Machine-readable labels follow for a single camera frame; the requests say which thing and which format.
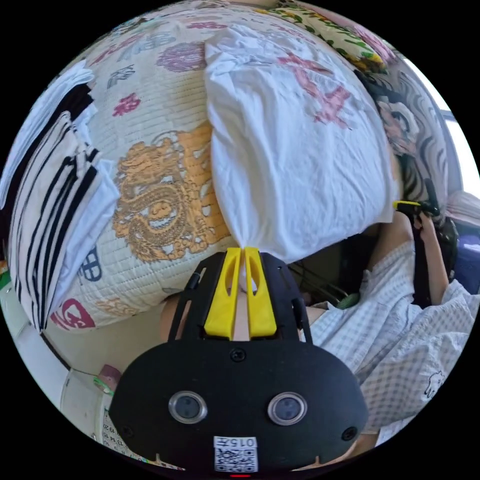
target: hand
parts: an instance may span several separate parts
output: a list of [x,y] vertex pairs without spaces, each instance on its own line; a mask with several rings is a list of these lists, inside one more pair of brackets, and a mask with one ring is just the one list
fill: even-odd
[[435,226],[432,218],[420,212],[419,218],[415,218],[413,226],[420,230],[420,238],[424,244],[430,244],[437,241],[437,234],[435,232]]

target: zebra print fabric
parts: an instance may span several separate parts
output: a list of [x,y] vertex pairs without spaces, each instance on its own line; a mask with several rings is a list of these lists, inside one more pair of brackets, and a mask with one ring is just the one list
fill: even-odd
[[381,106],[391,110],[393,118],[399,120],[402,126],[401,138],[398,135],[392,138],[387,125],[385,131],[401,165],[403,199],[432,201],[425,186],[425,179],[430,179],[441,212],[433,220],[441,226],[445,221],[448,199],[446,142],[451,142],[451,139],[444,134],[444,119],[438,108],[420,79],[401,59],[389,66],[388,73],[365,75],[357,72],[357,76],[377,104],[380,114]]

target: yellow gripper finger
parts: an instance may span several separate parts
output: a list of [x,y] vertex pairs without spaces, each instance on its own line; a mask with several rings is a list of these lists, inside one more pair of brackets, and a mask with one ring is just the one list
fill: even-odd
[[418,203],[417,201],[407,201],[407,200],[397,200],[397,201],[394,201],[393,202],[393,208],[395,210],[398,209],[399,205],[413,205],[415,207],[420,207],[420,203]]
[[[250,246],[245,248],[245,266],[250,340],[272,337],[277,332],[277,322],[258,248]],[[255,294],[252,288],[252,279],[256,285]]]
[[204,325],[212,337],[233,340],[239,293],[241,248],[228,248]]

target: plaid pajamas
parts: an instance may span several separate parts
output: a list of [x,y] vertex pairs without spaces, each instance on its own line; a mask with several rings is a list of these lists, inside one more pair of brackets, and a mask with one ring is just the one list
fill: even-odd
[[313,343],[355,373],[369,408],[366,432],[427,404],[462,353],[479,310],[480,295],[456,280],[441,305],[412,305],[414,271],[415,246],[407,242],[364,272],[357,305],[328,304],[310,327]]

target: screw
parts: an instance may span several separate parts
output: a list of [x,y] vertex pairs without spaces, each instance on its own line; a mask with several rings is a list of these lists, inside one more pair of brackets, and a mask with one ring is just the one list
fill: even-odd
[[344,442],[349,442],[355,435],[357,435],[357,429],[354,426],[349,426],[342,434],[341,439]]
[[121,433],[126,439],[130,439],[134,436],[134,431],[129,426],[123,426],[121,428]]
[[230,358],[234,362],[243,362],[247,358],[247,354],[245,353],[245,350],[242,350],[241,348],[234,348],[230,352]]

